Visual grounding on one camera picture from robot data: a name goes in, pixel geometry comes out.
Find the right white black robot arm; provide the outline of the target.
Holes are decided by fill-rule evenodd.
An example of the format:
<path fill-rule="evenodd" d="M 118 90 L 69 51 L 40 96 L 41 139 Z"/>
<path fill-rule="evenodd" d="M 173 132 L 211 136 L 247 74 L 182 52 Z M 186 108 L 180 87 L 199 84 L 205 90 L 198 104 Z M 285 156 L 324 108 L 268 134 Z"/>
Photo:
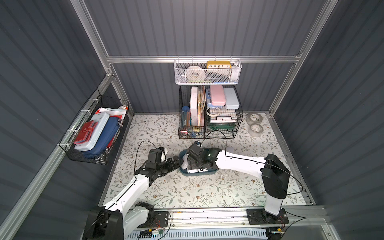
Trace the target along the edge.
<path fill-rule="evenodd" d="M 274 154 L 263 157 L 249 157 L 229 153 L 226 149 L 201 148 L 194 143 L 182 157 L 181 169 L 189 174 L 199 171 L 231 170 L 259 178 L 266 191 L 264 210 L 267 214 L 278 216 L 283 200 L 288 195 L 289 170 Z"/>

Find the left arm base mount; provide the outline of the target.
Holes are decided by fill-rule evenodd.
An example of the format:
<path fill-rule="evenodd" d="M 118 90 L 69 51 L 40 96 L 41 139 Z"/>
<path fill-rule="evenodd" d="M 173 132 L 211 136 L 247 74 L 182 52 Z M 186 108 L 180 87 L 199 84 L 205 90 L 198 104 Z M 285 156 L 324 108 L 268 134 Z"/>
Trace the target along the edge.
<path fill-rule="evenodd" d="M 139 228 L 165 228 L 168 226 L 170 217 L 168 211 L 150 212 L 147 220 Z"/>

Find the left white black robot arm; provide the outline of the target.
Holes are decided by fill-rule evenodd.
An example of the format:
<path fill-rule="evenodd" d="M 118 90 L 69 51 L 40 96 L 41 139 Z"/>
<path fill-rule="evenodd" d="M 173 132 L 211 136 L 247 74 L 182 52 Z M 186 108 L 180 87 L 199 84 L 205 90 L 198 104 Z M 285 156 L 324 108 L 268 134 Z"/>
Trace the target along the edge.
<path fill-rule="evenodd" d="M 150 150 L 148 159 L 135 170 L 130 183 L 112 200 L 90 211 L 83 240 L 124 240 L 137 227 L 152 224 L 153 205 L 135 205 L 135 202 L 155 180 L 179 169 L 184 162 L 178 156 L 167 158 L 166 155 L 163 147 Z"/>

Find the white computer mouse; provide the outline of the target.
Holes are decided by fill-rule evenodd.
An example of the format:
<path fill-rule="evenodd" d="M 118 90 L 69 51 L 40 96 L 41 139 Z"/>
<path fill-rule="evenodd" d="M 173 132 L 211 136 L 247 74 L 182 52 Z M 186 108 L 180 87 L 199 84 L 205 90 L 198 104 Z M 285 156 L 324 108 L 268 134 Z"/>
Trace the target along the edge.
<path fill-rule="evenodd" d="M 189 157 L 188 155 L 183 156 L 183 163 L 181 165 L 181 169 L 184 172 L 188 172 L 188 167 L 189 167 L 188 157 Z"/>

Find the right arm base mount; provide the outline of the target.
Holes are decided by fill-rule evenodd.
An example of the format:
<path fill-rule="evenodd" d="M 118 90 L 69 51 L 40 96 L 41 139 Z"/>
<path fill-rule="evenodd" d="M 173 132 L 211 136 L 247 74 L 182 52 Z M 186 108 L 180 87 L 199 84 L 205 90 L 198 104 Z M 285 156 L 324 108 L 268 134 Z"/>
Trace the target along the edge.
<path fill-rule="evenodd" d="M 288 215 L 285 209 L 281 208 L 275 216 L 266 212 L 265 209 L 247 209 L 247 219 L 250 225 L 285 225 L 289 223 Z"/>

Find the teal plastic storage box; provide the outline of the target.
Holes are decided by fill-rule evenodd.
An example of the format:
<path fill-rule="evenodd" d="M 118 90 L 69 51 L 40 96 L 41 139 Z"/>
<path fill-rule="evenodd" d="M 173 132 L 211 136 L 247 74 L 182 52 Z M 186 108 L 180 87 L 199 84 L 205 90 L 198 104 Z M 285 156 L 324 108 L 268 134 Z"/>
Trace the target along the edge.
<path fill-rule="evenodd" d="M 187 155 L 187 150 L 183 150 L 179 153 L 179 157 L 183 159 L 183 156 L 184 155 Z M 196 165 L 193 165 L 191 160 L 190 160 L 190 157 L 188 157 L 188 162 L 189 162 L 189 167 L 188 167 L 188 172 L 184 172 L 181 167 L 180 167 L 180 172 L 184 175 L 184 176 L 204 176 L 204 175 L 213 175 L 215 174 L 218 170 L 215 170 L 215 169 L 210 169 L 210 170 L 207 170 L 207 169 L 197 169 Z"/>

